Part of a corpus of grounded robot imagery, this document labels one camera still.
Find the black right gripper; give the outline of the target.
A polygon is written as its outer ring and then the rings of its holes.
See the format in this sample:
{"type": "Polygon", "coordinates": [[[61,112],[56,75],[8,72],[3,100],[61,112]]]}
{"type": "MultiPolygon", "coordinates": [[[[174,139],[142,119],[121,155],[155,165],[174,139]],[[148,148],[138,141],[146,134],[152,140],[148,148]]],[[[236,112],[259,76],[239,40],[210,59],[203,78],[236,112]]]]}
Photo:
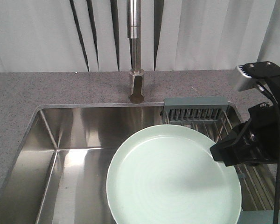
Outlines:
{"type": "Polygon", "coordinates": [[[214,161],[226,167],[241,163],[280,162],[280,76],[267,77],[269,91],[262,89],[272,105],[260,103],[248,109],[250,118],[210,147],[214,161]]]}

